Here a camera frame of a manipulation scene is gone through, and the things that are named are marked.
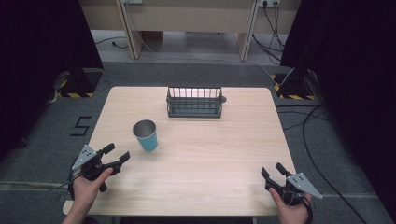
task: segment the person's right hand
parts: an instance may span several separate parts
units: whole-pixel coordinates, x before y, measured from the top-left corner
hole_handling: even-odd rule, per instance
[[[280,224],[305,224],[308,220],[308,211],[302,203],[295,206],[285,205],[275,189],[270,188],[268,191],[270,191],[276,203],[277,210],[279,211]],[[305,198],[311,202],[312,196],[310,194],[305,194]]]

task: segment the stand base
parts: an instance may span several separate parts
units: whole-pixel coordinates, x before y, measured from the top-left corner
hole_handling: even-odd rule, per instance
[[[287,74],[275,74],[272,76],[273,81],[277,84],[275,85],[276,95],[283,99],[293,99],[293,100],[314,100],[314,95],[311,88],[306,83],[306,79],[303,79],[301,85],[297,87],[292,87],[286,83],[279,86],[283,82]]]
[[[77,83],[73,78],[67,78],[58,90],[58,97],[92,97],[102,76],[101,72],[85,72],[87,80]]]

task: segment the gray carpet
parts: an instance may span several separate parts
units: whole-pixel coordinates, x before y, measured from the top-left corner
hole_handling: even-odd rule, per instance
[[[105,71],[92,98],[58,98],[43,111],[27,136],[28,146],[11,150],[0,163],[0,223],[61,223],[63,189],[45,189],[66,182],[68,170],[82,146],[90,141],[105,99],[114,86],[222,86],[264,87],[273,92],[276,105],[318,105],[320,101],[276,98],[271,79],[255,65],[104,63]],[[287,68],[267,67],[270,74],[285,73]],[[313,106],[277,108],[297,172],[304,172],[324,195],[316,200],[314,223],[361,223],[315,170],[304,148],[303,125]],[[361,168],[348,157],[323,106],[305,125],[309,152],[319,170],[356,208],[367,223],[392,223]],[[89,126],[84,133],[75,128]],[[5,182],[18,182],[7,185]],[[25,182],[41,183],[31,187]],[[96,217],[111,223],[111,217]],[[277,223],[276,217],[259,217],[259,223]]]

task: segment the desk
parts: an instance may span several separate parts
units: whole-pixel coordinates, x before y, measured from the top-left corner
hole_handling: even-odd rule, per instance
[[[142,48],[139,31],[236,33],[239,56],[244,61],[257,10],[257,0],[144,0],[143,5],[120,1],[121,15],[134,59]]]
[[[91,215],[246,216],[276,215],[265,190],[264,166],[278,183],[279,161],[295,172],[271,92],[222,88],[221,119],[170,119],[166,87],[116,87],[108,95],[92,134],[95,149],[114,143],[103,157],[131,159],[107,180]],[[157,124],[158,147],[146,152],[132,134],[135,123]],[[64,204],[67,214],[72,202]]]

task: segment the blue cup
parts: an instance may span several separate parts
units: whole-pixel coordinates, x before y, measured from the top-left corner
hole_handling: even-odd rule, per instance
[[[157,132],[155,123],[149,119],[143,119],[134,126],[134,136],[146,151],[152,151],[157,146]]]

